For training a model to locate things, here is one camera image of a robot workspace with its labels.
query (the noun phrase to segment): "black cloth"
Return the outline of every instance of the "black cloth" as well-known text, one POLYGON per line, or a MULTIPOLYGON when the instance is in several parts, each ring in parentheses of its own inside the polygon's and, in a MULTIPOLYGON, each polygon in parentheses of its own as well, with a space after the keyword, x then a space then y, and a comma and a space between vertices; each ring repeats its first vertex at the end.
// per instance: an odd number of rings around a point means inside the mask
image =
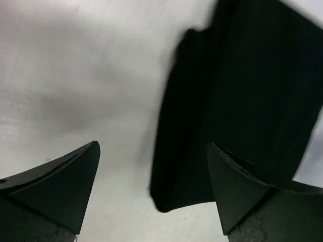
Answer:
POLYGON ((220 0, 176 50, 150 194, 158 210, 214 201, 210 142, 291 179, 323 105, 323 31, 275 0, 220 0))

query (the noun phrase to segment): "folded black fabric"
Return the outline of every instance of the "folded black fabric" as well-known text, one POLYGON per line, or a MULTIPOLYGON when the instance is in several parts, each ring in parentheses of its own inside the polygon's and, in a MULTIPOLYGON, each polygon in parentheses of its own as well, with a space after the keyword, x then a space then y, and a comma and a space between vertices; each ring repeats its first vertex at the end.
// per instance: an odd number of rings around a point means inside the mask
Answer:
POLYGON ((176 51, 160 110, 150 193, 158 210, 214 201, 214 142, 291 179, 323 105, 323 31, 274 0, 220 0, 176 51))

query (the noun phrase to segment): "dark fabric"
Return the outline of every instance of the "dark fabric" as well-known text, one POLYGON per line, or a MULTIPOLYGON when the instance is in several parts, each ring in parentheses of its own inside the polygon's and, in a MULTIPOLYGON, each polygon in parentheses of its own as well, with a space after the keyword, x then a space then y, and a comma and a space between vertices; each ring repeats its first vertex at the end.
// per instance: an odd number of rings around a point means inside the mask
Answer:
POLYGON ((279 1, 220 0, 180 46, 194 51, 178 51, 160 110, 157 209, 214 201, 210 142, 292 178, 323 105, 323 31, 279 1))

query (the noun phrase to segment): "black plastic part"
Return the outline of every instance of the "black plastic part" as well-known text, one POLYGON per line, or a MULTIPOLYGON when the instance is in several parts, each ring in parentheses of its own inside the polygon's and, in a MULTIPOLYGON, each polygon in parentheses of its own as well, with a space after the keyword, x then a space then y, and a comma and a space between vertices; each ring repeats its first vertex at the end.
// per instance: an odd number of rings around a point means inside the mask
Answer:
POLYGON ((100 157, 91 142, 61 158, 2 179, 0 241, 74 241, 100 157))
POLYGON ((215 144, 207 159, 230 242, 323 241, 322 188, 269 173, 215 144))

